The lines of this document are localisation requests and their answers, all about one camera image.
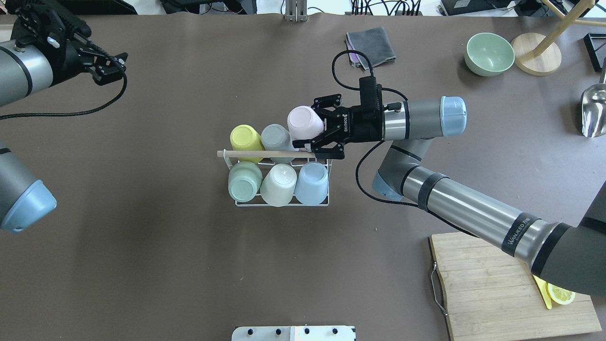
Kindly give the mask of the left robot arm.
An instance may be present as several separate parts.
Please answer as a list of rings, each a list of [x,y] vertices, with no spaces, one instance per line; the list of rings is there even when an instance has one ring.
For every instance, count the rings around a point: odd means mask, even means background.
[[[97,108],[68,113],[2,115],[1,119],[75,117],[103,110],[125,93],[128,54],[112,56],[91,41],[91,28],[56,0],[24,0],[17,6],[11,39],[0,45],[0,103],[15,103],[89,72],[98,86],[123,81],[119,93]],[[0,152],[1,229],[19,233],[57,206],[45,184],[5,145]]]

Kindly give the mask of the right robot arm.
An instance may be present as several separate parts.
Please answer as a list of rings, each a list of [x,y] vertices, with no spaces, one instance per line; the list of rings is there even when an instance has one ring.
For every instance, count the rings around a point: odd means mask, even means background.
[[[435,137],[463,133],[467,108],[460,97],[384,104],[361,96],[361,104],[341,105],[339,94],[314,100],[324,132],[294,141],[324,158],[344,158],[349,143],[391,142],[373,186],[383,201],[422,211],[482,238],[528,265],[535,276],[556,286],[604,296],[605,188],[597,193],[577,227],[549,223],[422,166]]]

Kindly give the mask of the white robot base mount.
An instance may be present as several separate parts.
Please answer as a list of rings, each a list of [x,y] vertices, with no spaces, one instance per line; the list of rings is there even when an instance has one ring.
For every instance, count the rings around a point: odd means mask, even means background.
[[[356,330],[348,325],[241,326],[232,341],[355,341]]]

